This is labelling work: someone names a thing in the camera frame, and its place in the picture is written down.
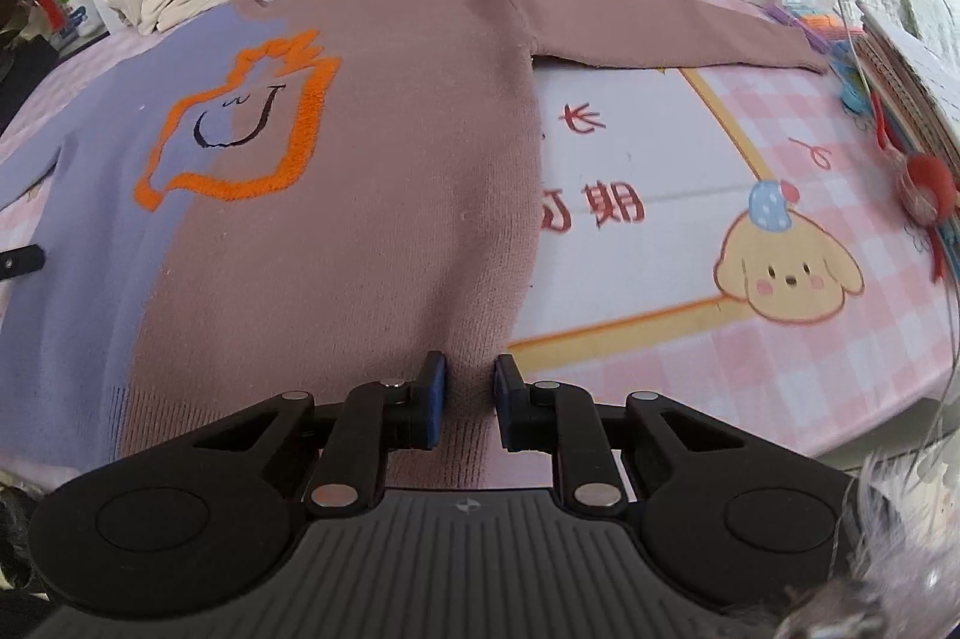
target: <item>red ornament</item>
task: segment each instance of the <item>red ornament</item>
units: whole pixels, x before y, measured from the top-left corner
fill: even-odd
[[[37,5],[47,14],[50,27],[54,32],[59,32],[66,26],[66,16],[64,11],[56,4],[56,0],[37,0]]]
[[[947,165],[930,154],[906,155],[887,134],[883,106],[876,92],[870,101],[877,119],[877,144],[886,152],[896,172],[896,196],[906,212],[920,227],[926,228],[933,247],[932,280],[944,275],[944,247],[934,230],[943,224],[957,207],[957,186]]]

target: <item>red tassel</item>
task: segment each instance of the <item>red tassel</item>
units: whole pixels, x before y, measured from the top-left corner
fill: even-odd
[[[940,244],[940,236],[932,227],[926,229],[926,234],[930,238],[930,246],[933,247],[933,272],[930,281],[936,284],[944,278],[944,247]]]
[[[886,150],[889,137],[887,136],[887,122],[883,115],[883,106],[880,104],[880,98],[877,93],[870,90],[870,102],[874,106],[874,118],[877,125],[877,145],[881,151]]]
[[[50,20],[50,26],[54,32],[59,32],[66,26],[66,16],[64,11],[56,4],[56,0],[37,0],[37,5],[47,14]]]

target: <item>pink checkered bedsheet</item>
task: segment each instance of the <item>pink checkered bedsheet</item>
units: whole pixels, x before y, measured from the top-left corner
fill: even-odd
[[[707,1],[745,9],[738,0]],[[4,135],[0,161],[91,80],[162,38],[111,36],[57,68]],[[844,113],[832,75],[746,67],[701,72],[774,174],[798,185],[803,212],[857,257],[870,305],[849,305],[828,326],[791,328],[789,337],[783,327],[755,317],[635,353],[567,365],[559,374],[606,403],[622,403],[642,383],[816,454],[942,388],[952,360],[947,295],[942,284],[930,284],[929,246],[910,232],[895,206],[871,128]],[[827,149],[819,166],[804,143]],[[49,187],[48,180],[0,212],[0,249],[29,243]],[[0,284],[0,315],[9,284]],[[510,478],[494,481],[524,481],[524,471],[515,468]],[[528,471],[548,474],[542,463]]]

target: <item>sweater sleeve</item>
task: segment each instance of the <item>sweater sleeve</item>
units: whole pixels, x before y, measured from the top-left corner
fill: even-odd
[[[510,0],[533,53],[597,67],[760,65],[826,72],[803,32],[700,0]]]
[[[0,209],[54,169],[64,139],[83,125],[108,86],[106,78],[96,79],[0,163]]]

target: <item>bed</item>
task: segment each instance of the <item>bed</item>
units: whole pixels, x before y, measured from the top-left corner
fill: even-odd
[[[113,35],[61,65],[0,139],[0,164],[84,85],[160,40]],[[940,391],[952,363],[944,286],[930,283],[930,247],[833,75],[548,62],[536,81],[544,221],[510,345],[527,380],[612,404],[655,390],[808,455]],[[0,212],[0,249],[30,242],[48,191],[49,179]],[[740,231],[768,194],[808,230],[819,259],[803,268],[832,291],[827,305],[781,311],[757,292],[768,281],[741,284]],[[853,267],[839,271],[845,256]],[[0,284],[0,313],[12,284]],[[0,455],[0,468],[47,484],[69,476],[56,465]],[[549,462],[507,455],[496,427],[486,471],[491,487],[549,481]]]

